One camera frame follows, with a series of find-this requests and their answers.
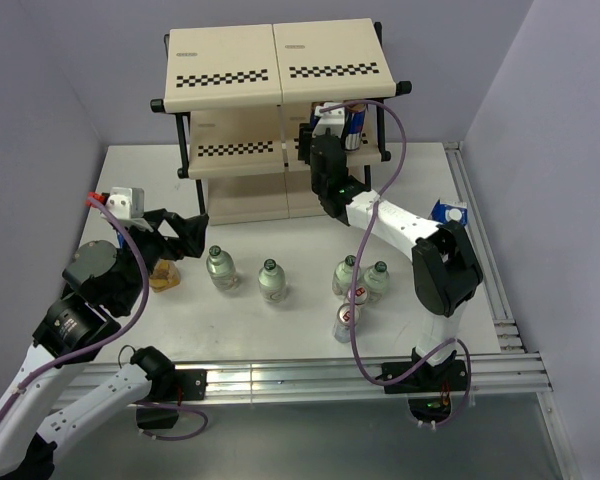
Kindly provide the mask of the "blue silver energy drink can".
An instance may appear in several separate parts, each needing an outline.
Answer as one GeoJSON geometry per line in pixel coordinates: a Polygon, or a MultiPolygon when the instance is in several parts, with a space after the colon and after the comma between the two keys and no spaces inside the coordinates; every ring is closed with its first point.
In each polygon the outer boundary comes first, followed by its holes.
{"type": "Polygon", "coordinates": [[[364,103],[353,104],[345,108],[344,149],[346,152],[358,151],[362,143],[362,133],[367,107],[364,103]]]}
{"type": "Polygon", "coordinates": [[[310,126],[311,129],[314,129],[318,124],[321,118],[321,109],[323,108],[323,104],[321,102],[313,102],[311,104],[311,115],[310,115],[310,126]]]}

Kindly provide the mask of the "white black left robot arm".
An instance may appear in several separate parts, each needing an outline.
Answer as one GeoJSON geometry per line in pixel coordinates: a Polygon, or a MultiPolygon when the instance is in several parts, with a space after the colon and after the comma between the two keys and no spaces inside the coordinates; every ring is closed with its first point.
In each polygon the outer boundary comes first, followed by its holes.
{"type": "Polygon", "coordinates": [[[161,260],[199,258],[207,215],[184,219],[165,209],[142,217],[143,226],[115,221],[124,243],[95,240],[80,246],[64,269],[63,295],[33,334],[18,373],[0,399],[0,479],[47,479],[60,458],[129,404],[154,408],[175,400],[173,362],[153,346],[134,351],[127,364],[89,394],[58,412],[53,405],[109,342],[138,321],[161,260]]]}

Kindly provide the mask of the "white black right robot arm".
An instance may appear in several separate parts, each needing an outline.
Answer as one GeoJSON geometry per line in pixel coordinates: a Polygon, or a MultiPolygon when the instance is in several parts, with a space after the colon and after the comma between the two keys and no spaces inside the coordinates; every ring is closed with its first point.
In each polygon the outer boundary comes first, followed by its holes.
{"type": "Polygon", "coordinates": [[[364,231],[360,250],[374,235],[411,262],[415,295],[430,314],[413,350],[413,378],[423,389],[437,388],[456,357],[462,310],[483,280],[464,225],[418,218],[385,201],[349,174],[344,147],[331,128],[319,134],[302,124],[299,158],[310,165],[311,188],[326,214],[364,231]]]}

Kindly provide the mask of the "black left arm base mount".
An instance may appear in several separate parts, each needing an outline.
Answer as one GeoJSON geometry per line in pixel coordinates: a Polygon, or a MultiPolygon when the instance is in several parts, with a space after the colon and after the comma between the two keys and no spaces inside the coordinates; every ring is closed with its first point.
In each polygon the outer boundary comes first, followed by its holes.
{"type": "Polygon", "coordinates": [[[176,369],[169,378],[161,378],[147,397],[136,406],[135,424],[141,435],[161,441],[180,441],[201,434],[208,425],[208,416],[190,405],[205,399],[206,369],[176,369]],[[189,434],[169,435],[185,414],[197,416],[201,425],[189,434]]]}

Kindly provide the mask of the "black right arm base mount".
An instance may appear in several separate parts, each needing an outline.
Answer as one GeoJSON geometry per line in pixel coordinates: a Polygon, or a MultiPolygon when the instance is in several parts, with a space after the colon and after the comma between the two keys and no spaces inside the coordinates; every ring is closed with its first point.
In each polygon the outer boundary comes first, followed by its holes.
{"type": "Polygon", "coordinates": [[[415,373],[383,390],[388,395],[405,394],[411,415],[423,423],[438,424],[452,416],[453,393],[467,392],[471,370],[463,360],[451,359],[436,367],[425,363],[415,373]]]}

